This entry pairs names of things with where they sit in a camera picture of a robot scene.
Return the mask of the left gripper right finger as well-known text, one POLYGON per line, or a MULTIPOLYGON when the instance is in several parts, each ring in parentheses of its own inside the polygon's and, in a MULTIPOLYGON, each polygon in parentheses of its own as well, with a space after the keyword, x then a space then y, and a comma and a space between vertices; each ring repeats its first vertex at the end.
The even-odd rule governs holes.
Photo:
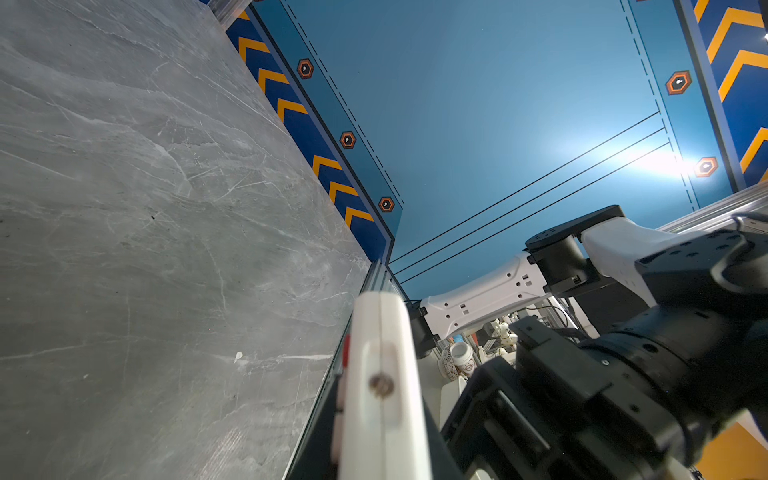
POLYGON ((464 480, 425 401, 422 402, 433 480, 464 480))

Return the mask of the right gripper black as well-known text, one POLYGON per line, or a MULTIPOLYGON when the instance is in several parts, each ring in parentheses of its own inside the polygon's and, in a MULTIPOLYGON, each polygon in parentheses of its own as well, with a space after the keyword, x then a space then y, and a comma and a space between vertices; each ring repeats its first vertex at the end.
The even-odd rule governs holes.
POLYGON ((442 434, 459 469, 501 479, 659 479, 737 415, 767 417, 767 323, 657 306, 574 343, 514 326, 514 363, 471 376, 442 434))

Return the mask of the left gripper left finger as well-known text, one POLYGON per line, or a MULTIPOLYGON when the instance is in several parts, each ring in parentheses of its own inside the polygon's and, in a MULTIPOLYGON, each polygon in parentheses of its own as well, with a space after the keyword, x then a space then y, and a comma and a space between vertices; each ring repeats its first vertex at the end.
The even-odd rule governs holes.
POLYGON ((336 478, 336 466, 331 460, 331 447, 339 379, 339 375, 333 376, 324 387, 290 462, 285 475, 287 480, 336 478))

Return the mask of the white remote control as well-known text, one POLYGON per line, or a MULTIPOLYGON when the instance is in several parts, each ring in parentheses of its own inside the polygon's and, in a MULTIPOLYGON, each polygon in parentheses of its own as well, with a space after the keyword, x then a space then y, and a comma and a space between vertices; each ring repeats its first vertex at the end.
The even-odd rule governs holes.
POLYGON ((337 477, 431 479, 415 349, 401 297, 361 294, 348 338, 331 441, 337 477))

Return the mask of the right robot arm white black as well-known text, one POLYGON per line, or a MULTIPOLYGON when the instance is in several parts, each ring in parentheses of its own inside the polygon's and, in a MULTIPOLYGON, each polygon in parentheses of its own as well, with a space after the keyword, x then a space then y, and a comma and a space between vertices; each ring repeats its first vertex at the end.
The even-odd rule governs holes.
POLYGON ((439 478, 661 479, 742 412, 767 427, 767 237, 647 229, 608 206, 530 238, 498 270, 411 303, 416 351, 545 297, 619 285, 643 310, 591 339, 534 316, 516 359, 480 366, 442 427, 439 478))

